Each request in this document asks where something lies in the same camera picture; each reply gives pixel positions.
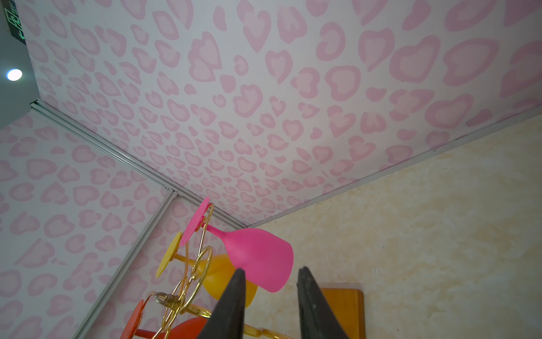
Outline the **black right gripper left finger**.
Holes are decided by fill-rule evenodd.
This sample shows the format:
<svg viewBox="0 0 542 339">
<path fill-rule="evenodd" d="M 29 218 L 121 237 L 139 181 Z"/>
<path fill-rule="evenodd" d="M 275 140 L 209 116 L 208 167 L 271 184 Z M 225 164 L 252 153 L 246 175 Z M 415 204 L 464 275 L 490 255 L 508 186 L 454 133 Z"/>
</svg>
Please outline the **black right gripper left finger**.
<svg viewBox="0 0 542 339">
<path fill-rule="evenodd" d="M 246 274 L 237 268 L 197 339 L 243 338 L 245 305 Z"/>
</svg>

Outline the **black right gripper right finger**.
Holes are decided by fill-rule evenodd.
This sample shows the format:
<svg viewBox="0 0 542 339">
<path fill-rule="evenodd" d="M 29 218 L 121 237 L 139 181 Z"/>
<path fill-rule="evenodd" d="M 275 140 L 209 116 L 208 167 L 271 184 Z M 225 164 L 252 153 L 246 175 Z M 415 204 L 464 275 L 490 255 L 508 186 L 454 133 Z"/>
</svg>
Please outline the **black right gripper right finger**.
<svg viewBox="0 0 542 339">
<path fill-rule="evenodd" d="M 347 339 L 320 287 L 306 266 L 299 269 L 297 292 L 299 324 L 303 339 Z"/>
</svg>

